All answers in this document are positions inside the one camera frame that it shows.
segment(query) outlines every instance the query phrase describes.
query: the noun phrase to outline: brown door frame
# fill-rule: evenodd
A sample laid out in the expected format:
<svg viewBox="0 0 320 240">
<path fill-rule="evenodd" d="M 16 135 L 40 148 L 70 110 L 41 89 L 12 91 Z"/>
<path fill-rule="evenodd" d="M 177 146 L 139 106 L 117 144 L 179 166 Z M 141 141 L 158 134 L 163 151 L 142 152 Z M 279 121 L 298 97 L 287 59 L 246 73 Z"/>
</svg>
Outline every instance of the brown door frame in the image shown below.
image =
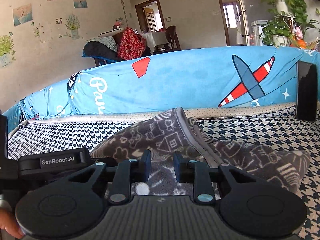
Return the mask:
<svg viewBox="0 0 320 240">
<path fill-rule="evenodd" d="M 223 9 L 222 0 L 219 0 L 219 4 L 220 4 L 220 10 L 221 10 L 222 19 L 223 19 L 224 32 L 226 34 L 226 44 L 227 44 L 227 46 L 230 46 L 229 31 L 228 31 L 228 27 L 227 27 L 227 20 L 226 20 L 226 17 L 224 15 L 224 9 Z"/>
<path fill-rule="evenodd" d="M 161 18 L 161 22 L 162 22 L 162 27 L 165 29 L 165 23 L 164 23 L 164 18 L 163 18 L 163 14 L 162 14 L 162 9 L 161 9 L 161 5 L 160 5 L 160 1 L 159 0 L 149 0 L 143 3 L 139 3 L 135 6 L 136 11 L 137 11 L 137 16 L 138 16 L 138 21 L 139 21 L 139 25 L 140 25 L 140 30 L 147 29 L 147 31 L 149 31 L 149 27 L 148 27 L 148 23 L 147 23 L 147 19 L 145 17 L 143 8 L 146 6 L 149 6 L 151 4 L 154 4 L 154 2 L 157 3 L 158 5 L 158 9 L 159 9 L 159 14 L 160 14 L 160 18 Z"/>
</svg>

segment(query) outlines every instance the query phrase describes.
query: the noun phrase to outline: folded fleece blanket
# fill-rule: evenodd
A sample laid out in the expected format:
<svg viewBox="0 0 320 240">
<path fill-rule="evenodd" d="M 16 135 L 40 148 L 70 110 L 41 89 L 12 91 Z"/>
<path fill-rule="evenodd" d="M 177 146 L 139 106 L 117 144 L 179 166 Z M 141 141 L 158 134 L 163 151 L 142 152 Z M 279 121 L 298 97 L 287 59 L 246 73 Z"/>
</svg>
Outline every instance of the folded fleece blanket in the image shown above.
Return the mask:
<svg viewBox="0 0 320 240">
<path fill-rule="evenodd" d="M 277 152 L 264 145 L 213 139 L 195 119 L 187 119 L 182 108 L 162 112 L 114 134 L 98 144 L 91 155 L 121 162 L 140 158 L 145 149 L 151 150 L 152 165 L 149 181 L 132 187 L 138 195 L 192 195 L 191 184 L 179 184 L 175 179 L 174 152 L 207 162 L 212 168 L 229 163 L 294 193 L 310 164 L 306 151 Z"/>
</svg>

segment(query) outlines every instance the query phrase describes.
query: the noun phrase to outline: ribbed gray panel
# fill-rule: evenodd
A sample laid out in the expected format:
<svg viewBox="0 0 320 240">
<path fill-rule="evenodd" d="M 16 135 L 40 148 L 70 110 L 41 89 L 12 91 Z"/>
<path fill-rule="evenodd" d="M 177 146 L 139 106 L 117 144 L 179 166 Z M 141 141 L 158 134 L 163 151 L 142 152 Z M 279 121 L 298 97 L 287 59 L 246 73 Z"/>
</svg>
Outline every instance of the ribbed gray panel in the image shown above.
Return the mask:
<svg viewBox="0 0 320 240">
<path fill-rule="evenodd" d="M 291 236 L 286 240 L 298 240 Z M 24 240 L 33 240 L 26 236 Z M 109 209 L 101 223 L 74 240 L 253 240 L 221 222 L 212 207 L 189 196 L 135 196 Z"/>
</svg>

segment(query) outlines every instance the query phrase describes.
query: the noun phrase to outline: airplane print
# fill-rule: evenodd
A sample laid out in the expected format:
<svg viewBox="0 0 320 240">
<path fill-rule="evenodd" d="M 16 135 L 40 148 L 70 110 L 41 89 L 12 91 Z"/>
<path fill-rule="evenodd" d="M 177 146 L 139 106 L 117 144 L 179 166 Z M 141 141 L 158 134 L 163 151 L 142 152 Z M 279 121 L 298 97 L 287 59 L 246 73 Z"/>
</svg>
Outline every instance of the airplane print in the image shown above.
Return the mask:
<svg viewBox="0 0 320 240">
<path fill-rule="evenodd" d="M 263 63 L 255 72 L 252 73 L 249 66 L 241 58 L 236 55 L 232 55 L 233 64 L 236 67 L 241 82 L 221 101 L 218 107 L 232 102 L 240 96 L 243 96 L 245 93 L 248 93 L 252 100 L 265 96 L 265 93 L 260 86 L 260 82 L 268 76 L 275 59 L 275 57 L 271 57 L 270 60 Z"/>
</svg>

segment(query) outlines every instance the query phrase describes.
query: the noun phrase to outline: houndstooth fabric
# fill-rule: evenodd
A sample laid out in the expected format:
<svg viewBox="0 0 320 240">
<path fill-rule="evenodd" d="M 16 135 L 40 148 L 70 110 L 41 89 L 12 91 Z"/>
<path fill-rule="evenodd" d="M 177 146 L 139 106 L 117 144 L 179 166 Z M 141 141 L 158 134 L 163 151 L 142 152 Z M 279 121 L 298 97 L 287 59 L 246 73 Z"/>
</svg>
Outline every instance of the houndstooth fabric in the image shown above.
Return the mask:
<svg viewBox="0 0 320 240">
<path fill-rule="evenodd" d="M 197 120 L 203 130 L 218 140 L 234 140 L 268 145 L 275 150 L 307 150 L 311 163 L 298 195 L 309 208 L 300 233 L 304 239 L 320 238 L 320 116 L 315 123 L 299 121 L 295 108 L 249 117 Z M 91 151 L 98 143 L 133 122 L 78 122 L 62 124 L 29 124 L 9 140 L 8 155 L 17 159 L 78 147 Z"/>
</svg>

